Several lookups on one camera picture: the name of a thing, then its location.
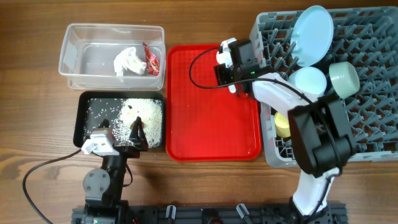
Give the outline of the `rice food waste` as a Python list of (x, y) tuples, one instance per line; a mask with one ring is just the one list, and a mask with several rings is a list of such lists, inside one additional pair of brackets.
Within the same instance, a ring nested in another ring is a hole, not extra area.
[(149, 148), (162, 142), (162, 101), (144, 98), (92, 98), (88, 100), (83, 136), (89, 136), (107, 119), (116, 146), (129, 146), (132, 124), (140, 117)]

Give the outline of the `white napkin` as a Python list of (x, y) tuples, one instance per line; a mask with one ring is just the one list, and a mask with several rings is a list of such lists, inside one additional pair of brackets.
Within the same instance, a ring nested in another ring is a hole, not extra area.
[(121, 51), (114, 59), (114, 72), (117, 76), (123, 76), (125, 70), (138, 75), (143, 75), (146, 70), (146, 63), (137, 56), (135, 47)]

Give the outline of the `red snack wrapper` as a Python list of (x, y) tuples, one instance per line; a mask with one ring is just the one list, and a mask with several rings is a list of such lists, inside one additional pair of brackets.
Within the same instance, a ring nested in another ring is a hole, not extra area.
[(148, 73), (149, 75), (158, 76), (160, 73), (158, 58), (155, 56), (154, 53), (150, 51), (149, 46), (145, 42), (143, 42), (142, 44), (144, 46), (144, 52), (146, 55), (146, 65)]

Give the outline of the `yellow plastic cup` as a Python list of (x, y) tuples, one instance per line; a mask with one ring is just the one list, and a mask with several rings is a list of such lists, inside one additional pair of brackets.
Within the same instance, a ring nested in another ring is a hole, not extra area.
[(290, 126), (289, 120), (280, 112), (276, 112), (274, 115), (275, 131), (276, 134), (281, 138), (290, 137)]

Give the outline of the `small light blue bowl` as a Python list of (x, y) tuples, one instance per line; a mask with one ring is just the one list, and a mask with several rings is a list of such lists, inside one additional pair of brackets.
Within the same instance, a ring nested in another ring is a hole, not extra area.
[(288, 82), (308, 93), (322, 96), (327, 82), (324, 73), (315, 67), (303, 67), (289, 76)]

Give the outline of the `large light blue plate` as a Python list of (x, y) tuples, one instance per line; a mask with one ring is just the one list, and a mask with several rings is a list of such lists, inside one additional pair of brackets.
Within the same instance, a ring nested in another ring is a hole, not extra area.
[(319, 62), (328, 52), (333, 39), (333, 20), (322, 6), (311, 6), (297, 19), (290, 39), (292, 58), (297, 65), (309, 67)]

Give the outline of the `green plastic bowl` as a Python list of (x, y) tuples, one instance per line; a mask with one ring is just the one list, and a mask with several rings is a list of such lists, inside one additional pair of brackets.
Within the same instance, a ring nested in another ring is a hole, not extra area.
[(355, 67), (349, 62), (331, 64), (329, 66), (329, 75), (331, 84), (340, 98), (346, 99), (359, 91), (358, 74)]

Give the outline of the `white plastic spoon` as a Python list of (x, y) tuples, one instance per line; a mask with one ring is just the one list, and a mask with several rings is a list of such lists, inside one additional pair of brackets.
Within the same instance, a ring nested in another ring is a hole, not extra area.
[(236, 93), (236, 87), (234, 85), (230, 85), (228, 87), (230, 93)]

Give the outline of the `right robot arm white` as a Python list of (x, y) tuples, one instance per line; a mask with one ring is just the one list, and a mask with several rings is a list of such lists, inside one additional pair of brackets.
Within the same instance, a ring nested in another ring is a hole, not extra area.
[(277, 70), (260, 66), (249, 39), (224, 40), (217, 50), (214, 69), (219, 87), (242, 85), (245, 93), (288, 119), (295, 160), (301, 169), (291, 198), (293, 219), (313, 221), (327, 206), (332, 182), (356, 152), (341, 100), (303, 91)]

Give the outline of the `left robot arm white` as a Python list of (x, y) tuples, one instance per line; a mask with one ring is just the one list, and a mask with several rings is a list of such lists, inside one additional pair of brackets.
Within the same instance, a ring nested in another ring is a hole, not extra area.
[(72, 211), (72, 224), (86, 223), (129, 223), (129, 203), (121, 199), (125, 173), (129, 170), (127, 160), (138, 158), (148, 150), (141, 118), (132, 124), (129, 135), (131, 146), (116, 146), (109, 121), (104, 119), (100, 126), (87, 137), (81, 149), (85, 154), (97, 154), (103, 161), (99, 169), (93, 169), (83, 179), (85, 206)]

